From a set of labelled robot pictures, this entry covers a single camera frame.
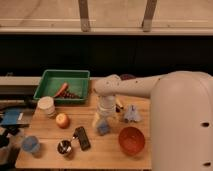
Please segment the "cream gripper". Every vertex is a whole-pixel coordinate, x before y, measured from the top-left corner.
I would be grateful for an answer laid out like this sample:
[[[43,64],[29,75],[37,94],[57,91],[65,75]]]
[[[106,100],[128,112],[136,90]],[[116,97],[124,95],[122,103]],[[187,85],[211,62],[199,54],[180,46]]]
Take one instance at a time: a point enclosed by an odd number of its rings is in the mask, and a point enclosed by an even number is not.
[[[114,114],[109,114],[109,115],[102,115],[98,112],[94,114],[94,118],[92,121],[92,126],[94,129],[97,129],[100,125],[103,123],[107,123],[109,119],[115,118]]]

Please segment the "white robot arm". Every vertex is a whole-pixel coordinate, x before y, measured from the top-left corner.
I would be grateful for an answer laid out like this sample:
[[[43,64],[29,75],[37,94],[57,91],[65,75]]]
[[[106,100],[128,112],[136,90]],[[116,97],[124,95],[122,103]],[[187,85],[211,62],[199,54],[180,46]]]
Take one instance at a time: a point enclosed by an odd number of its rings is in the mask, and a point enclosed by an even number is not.
[[[117,75],[94,85],[100,96],[150,100],[152,171],[213,171],[213,76],[176,71],[122,80]]]

